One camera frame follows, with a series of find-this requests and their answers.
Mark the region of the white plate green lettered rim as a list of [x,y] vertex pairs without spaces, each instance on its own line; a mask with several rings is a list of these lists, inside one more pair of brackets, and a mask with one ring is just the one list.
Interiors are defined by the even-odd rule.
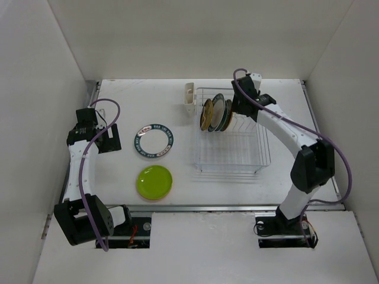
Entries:
[[221,123],[224,120],[226,109],[226,101],[222,93],[218,93],[212,100],[213,113],[211,116],[211,123],[208,126],[208,132],[218,131],[221,128]]

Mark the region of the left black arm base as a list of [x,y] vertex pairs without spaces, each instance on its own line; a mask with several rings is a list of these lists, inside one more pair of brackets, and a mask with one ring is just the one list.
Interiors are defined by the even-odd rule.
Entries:
[[149,249],[152,216],[132,217],[131,224],[118,225],[108,238],[109,249]]

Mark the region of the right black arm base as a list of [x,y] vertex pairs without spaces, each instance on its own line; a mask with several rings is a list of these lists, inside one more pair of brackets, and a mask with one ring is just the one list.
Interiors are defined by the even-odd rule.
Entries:
[[276,216],[255,217],[254,233],[260,249],[307,248],[314,249],[319,238],[306,216],[290,225],[280,224]]

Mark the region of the lime green plate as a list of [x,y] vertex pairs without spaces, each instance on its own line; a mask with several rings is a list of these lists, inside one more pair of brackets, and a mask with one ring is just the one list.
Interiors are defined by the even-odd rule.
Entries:
[[136,180],[139,195],[151,201],[164,198],[171,191],[172,184],[171,172],[160,165],[152,165],[143,169]]

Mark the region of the yellow brown patterned plate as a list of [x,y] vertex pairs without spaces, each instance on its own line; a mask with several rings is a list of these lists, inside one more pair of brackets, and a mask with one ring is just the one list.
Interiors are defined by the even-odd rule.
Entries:
[[211,99],[207,99],[203,105],[200,115],[200,130],[207,131],[213,116],[213,102]]

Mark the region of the orange plate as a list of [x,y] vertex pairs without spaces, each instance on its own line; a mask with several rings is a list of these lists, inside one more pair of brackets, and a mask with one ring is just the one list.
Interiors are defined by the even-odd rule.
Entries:
[[139,194],[148,201],[163,201],[171,194],[173,183],[173,179],[145,179],[140,182]]

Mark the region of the dark green blue patterned plate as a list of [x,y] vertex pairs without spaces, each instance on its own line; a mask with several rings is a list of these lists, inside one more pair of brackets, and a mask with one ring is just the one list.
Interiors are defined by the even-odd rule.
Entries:
[[227,99],[226,100],[226,104],[227,104],[227,117],[224,120],[224,124],[221,127],[221,129],[220,129],[221,132],[225,131],[228,128],[228,126],[229,126],[229,124],[230,124],[230,122],[232,120],[232,115],[233,115],[233,112],[232,112],[232,100],[231,99]]

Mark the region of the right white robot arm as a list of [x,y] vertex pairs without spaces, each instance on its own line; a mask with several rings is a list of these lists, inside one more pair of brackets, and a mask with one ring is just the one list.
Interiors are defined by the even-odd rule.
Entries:
[[276,210],[275,228],[288,233],[318,189],[335,175],[335,149],[330,142],[290,123],[288,115],[268,94],[260,95],[249,75],[232,81],[232,111],[265,127],[294,157],[291,188]]

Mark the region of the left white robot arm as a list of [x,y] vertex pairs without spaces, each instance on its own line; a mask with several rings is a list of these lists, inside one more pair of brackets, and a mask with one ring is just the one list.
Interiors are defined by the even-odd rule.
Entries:
[[111,126],[112,137],[105,127],[98,126],[93,108],[76,111],[77,123],[69,131],[69,178],[62,202],[54,206],[65,237],[72,246],[106,238],[115,231],[121,235],[131,231],[133,221],[125,205],[108,209],[92,193],[95,186],[95,164],[99,154],[121,150],[117,125]]

